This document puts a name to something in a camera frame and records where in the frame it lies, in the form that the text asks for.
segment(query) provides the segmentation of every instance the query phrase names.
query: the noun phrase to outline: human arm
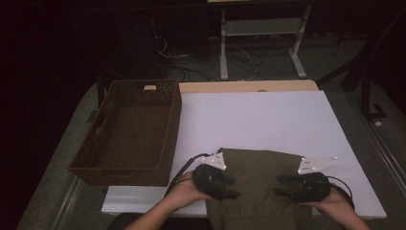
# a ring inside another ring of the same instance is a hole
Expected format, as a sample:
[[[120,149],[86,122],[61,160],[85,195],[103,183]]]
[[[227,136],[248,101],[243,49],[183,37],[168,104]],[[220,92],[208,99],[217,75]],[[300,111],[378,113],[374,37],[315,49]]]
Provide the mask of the human arm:
[[[329,196],[324,200],[302,204],[317,208],[346,230],[370,230],[370,227],[355,213],[343,195],[333,187],[331,187]]]
[[[192,181],[192,173],[183,174],[170,193],[156,203],[144,215],[132,222],[125,229],[156,230],[160,229],[171,213],[189,206],[199,199],[211,199],[198,191]]]

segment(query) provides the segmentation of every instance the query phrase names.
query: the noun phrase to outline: brown woven basket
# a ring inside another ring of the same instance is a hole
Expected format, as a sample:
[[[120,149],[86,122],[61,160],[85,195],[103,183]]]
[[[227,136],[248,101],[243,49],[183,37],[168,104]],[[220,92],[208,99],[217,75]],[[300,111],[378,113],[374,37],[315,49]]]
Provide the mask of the brown woven basket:
[[[176,81],[114,81],[69,170],[90,185],[168,186],[181,108]]]

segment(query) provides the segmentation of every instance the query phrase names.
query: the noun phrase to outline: white table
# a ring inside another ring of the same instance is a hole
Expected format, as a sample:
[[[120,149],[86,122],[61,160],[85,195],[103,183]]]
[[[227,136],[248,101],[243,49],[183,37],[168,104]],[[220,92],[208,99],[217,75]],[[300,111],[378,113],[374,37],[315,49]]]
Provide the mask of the white table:
[[[309,158],[337,156],[338,162],[322,173],[350,186],[356,212],[362,218],[386,217],[323,91],[183,93],[182,101],[171,177],[191,157],[219,148],[275,150]],[[198,164],[196,160],[190,170]],[[113,215],[144,213],[165,191],[110,186],[101,211]],[[173,215],[206,217],[205,202],[196,202]]]

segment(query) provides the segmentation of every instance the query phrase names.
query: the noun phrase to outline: dark background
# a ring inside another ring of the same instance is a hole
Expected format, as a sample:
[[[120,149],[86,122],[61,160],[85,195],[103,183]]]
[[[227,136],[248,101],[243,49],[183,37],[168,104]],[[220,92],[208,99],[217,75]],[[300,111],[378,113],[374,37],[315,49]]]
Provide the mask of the dark background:
[[[131,7],[142,5],[142,1],[129,2]],[[126,8],[127,4],[0,2],[2,228],[13,229],[18,224],[79,100],[98,76],[102,74],[107,85],[114,79],[163,78],[166,63],[154,51],[155,35],[178,41],[172,44],[184,47],[205,47],[207,36],[219,35],[219,11],[100,16],[83,10]],[[385,25],[394,15],[393,8],[388,1],[356,6],[341,1],[314,7],[306,35],[369,34],[374,25]],[[292,10],[278,13],[288,16]],[[230,15],[262,16],[254,11],[244,15],[234,11]],[[394,50],[405,52],[406,46],[394,45],[406,38],[404,26],[400,26],[405,25],[404,16],[401,22],[375,59],[373,77],[406,110],[402,90],[406,78],[400,68],[405,60],[394,55]],[[204,49],[197,52],[204,56]]]

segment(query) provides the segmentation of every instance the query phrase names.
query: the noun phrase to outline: green fabric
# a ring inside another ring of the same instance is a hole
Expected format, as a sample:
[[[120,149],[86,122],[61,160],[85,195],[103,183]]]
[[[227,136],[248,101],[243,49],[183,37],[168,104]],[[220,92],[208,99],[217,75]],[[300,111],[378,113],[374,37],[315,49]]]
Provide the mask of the green fabric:
[[[208,201],[208,216],[214,230],[306,230],[311,209],[274,195],[272,189],[283,186],[280,174],[297,173],[300,155],[271,150],[220,149],[227,170],[236,179],[227,186],[240,193],[237,199]]]

